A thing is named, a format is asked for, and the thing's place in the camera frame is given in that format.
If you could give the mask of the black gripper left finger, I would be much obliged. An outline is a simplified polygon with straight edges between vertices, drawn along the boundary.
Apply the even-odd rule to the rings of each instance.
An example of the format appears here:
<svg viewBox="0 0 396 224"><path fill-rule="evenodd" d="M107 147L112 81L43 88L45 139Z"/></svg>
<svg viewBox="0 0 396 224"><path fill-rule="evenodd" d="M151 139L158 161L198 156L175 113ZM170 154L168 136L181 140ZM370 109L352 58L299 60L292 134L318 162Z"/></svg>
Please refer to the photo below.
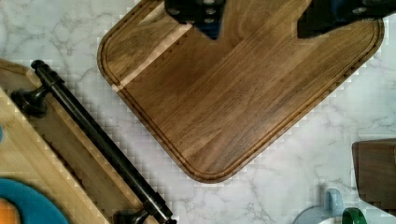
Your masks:
<svg viewBox="0 0 396 224"><path fill-rule="evenodd" d="M212 40L219 37L225 5L226 0L164 0L173 19L193 25Z"/></svg>

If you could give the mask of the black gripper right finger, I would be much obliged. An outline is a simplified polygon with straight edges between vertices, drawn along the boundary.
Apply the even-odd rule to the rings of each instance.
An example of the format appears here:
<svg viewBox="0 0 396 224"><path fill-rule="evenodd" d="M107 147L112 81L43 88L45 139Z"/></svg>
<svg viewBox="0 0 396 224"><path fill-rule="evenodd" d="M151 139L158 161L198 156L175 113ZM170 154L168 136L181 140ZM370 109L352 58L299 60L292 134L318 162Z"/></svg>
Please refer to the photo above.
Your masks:
<svg viewBox="0 0 396 224"><path fill-rule="evenodd" d="M297 21L297 36L313 38L356 21L383 19L396 0L312 0Z"/></svg>

